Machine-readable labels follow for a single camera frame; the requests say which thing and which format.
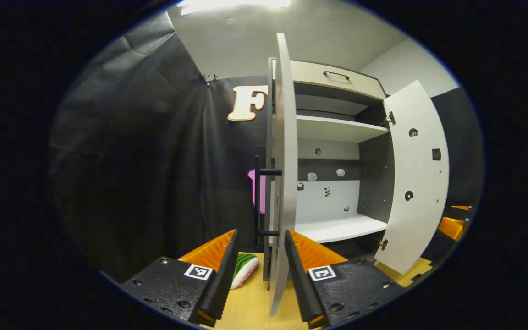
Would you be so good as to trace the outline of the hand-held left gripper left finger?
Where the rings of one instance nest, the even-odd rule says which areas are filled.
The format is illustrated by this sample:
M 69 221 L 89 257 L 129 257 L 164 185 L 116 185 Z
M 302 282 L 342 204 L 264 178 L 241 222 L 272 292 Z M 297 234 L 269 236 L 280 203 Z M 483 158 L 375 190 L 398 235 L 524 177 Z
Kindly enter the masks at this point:
M 157 258 L 121 288 L 168 317 L 212 327 L 222 317 L 238 249 L 237 230 L 230 230 L 180 258 Z

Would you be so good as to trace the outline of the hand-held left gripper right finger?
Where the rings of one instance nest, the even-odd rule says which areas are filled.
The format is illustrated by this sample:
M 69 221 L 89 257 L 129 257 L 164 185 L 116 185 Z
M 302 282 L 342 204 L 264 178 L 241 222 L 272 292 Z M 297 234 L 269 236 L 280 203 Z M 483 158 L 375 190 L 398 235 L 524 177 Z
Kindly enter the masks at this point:
M 367 258 L 346 259 L 293 230 L 285 230 L 284 245 L 300 317 L 311 329 L 354 321 L 404 294 Z

